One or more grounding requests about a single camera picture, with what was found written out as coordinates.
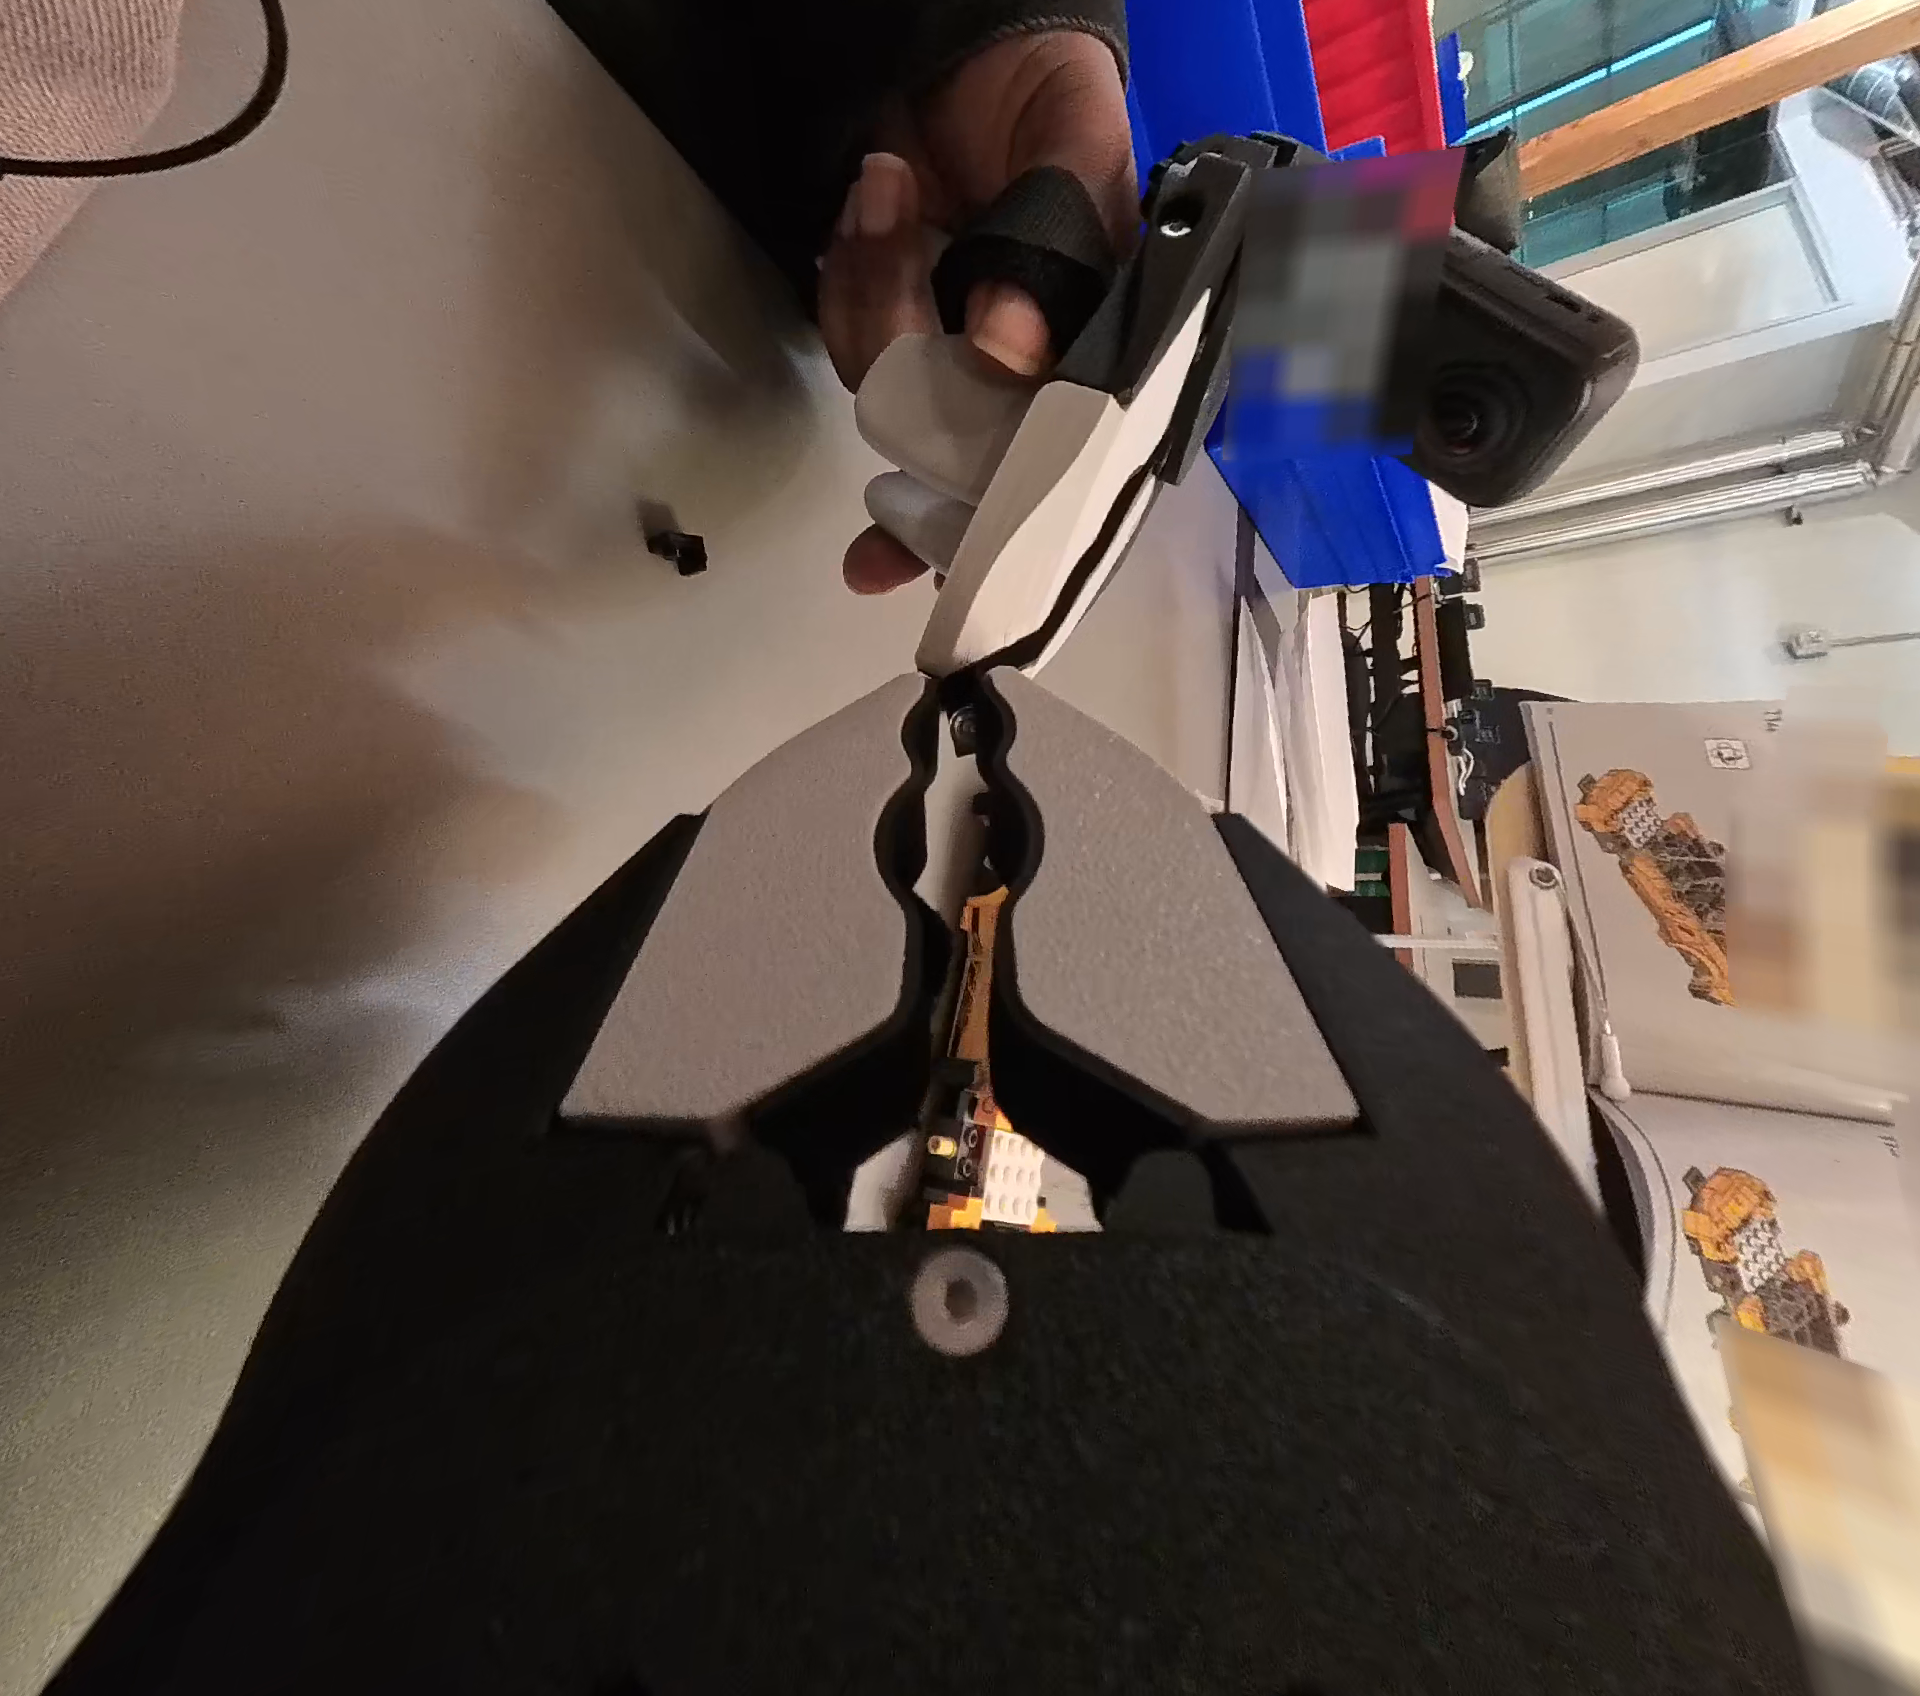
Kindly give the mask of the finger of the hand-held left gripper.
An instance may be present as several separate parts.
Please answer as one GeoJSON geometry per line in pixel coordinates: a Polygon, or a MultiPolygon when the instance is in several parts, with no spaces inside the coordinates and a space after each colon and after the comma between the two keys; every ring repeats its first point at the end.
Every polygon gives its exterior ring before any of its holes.
{"type": "Polygon", "coordinates": [[[1049,605],[1039,629],[1004,651],[1007,670],[1034,677],[1058,657],[1113,580],[1151,513],[1159,489],[1162,479],[1153,469],[1139,469],[1121,484],[1115,506],[1097,525],[1089,547],[1069,569],[1066,584],[1056,602],[1049,605]]]}
{"type": "Polygon", "coordinates": [[[1066,379],[1037,392],[958,544],[917,668],[1006,670],[1004,651],[1042,627],[1127,479],[1186,473],[1214,311],[1199,294],[1130,401],[1066,379]]]}

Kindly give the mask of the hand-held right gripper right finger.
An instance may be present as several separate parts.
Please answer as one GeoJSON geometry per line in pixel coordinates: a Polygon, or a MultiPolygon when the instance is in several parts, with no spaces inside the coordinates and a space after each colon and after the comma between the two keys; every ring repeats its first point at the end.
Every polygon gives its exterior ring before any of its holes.
{"type": "Polygon", "coordinates": [[[1355,1097],[1199,796],[1015,670],[982,678],[1006,830],[997,999],[1188,1131],[1345,1131],[1355,1097]]]}

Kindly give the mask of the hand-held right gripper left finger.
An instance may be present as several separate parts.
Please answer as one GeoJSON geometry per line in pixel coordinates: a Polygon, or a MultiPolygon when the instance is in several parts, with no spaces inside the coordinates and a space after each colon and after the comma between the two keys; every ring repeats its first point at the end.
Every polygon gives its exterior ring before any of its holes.
{"type": "Polygon", "coordinates": [[[947,982],[919,896],[940,701],[917,673],[739,775],[698,824],[560,1119],[704,1128],[890,1036],[917,1047],[947,982]]]}

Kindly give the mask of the orange lego car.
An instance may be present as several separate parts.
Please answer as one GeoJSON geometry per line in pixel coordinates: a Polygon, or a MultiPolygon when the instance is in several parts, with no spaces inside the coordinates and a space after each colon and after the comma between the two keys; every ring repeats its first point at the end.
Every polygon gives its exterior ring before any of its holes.
{"type": "Polygon", "coordinates": [[[932,1064],[917,1133],[917,1200],[929,1232],[1056,1234],[1044,1153],[995,1100],[991,1000],[995,932],[1006,891],[962,911],[962,968],[945,1053],[932,1064]]]}

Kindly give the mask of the lego instruction booklet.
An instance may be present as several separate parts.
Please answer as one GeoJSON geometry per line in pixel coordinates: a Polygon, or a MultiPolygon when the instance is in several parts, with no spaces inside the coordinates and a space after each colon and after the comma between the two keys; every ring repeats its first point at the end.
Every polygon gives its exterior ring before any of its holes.
{"type": "Polygon", "coordinates": [[[1916,1388],[1916,767],[1809,699],[1522,718],[1693,1411],[1726,1408],[1734,1329],[1916,1388]]]}

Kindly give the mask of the person's left hand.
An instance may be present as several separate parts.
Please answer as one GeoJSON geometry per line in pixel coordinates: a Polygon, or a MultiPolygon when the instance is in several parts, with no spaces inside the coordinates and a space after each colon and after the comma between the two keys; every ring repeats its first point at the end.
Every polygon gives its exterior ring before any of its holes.
{"type": "Polygon", "coordinates": [[[941,331],[932,272],[945,242],[1037,169],[1072,175],[1108,244],[1127,252],[1139,229],[1130,113],[1093,35],[1015,33],[929,93],[887,103],[817,259],[817,329],[844,388],[894,341],[941,331]]]}

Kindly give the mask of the white booklet stand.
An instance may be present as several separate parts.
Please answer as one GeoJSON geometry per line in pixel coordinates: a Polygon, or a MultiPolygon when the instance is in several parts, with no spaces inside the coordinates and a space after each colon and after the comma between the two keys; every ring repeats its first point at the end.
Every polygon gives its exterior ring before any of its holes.
{"type": "Polygon", "coordinates": [[[1548,860],[1517,854],[1500,871],[1497,891],[1508,1074],[1638,1264],[1646,1315],[1665,1331],[1677,1251],[1672,1183],[1634,1113],[1566,880],[1548,860]]]}

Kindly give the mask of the wooden beam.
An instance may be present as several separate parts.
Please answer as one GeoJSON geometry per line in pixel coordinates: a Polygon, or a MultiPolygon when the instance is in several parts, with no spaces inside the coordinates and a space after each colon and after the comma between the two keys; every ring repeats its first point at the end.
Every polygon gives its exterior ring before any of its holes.
{"type": "Polygon", "coordinates": [[[1522,201],[1550,196],[1917,46],[1917,0],[1852,0],[1526,139],[1522,201]]]}

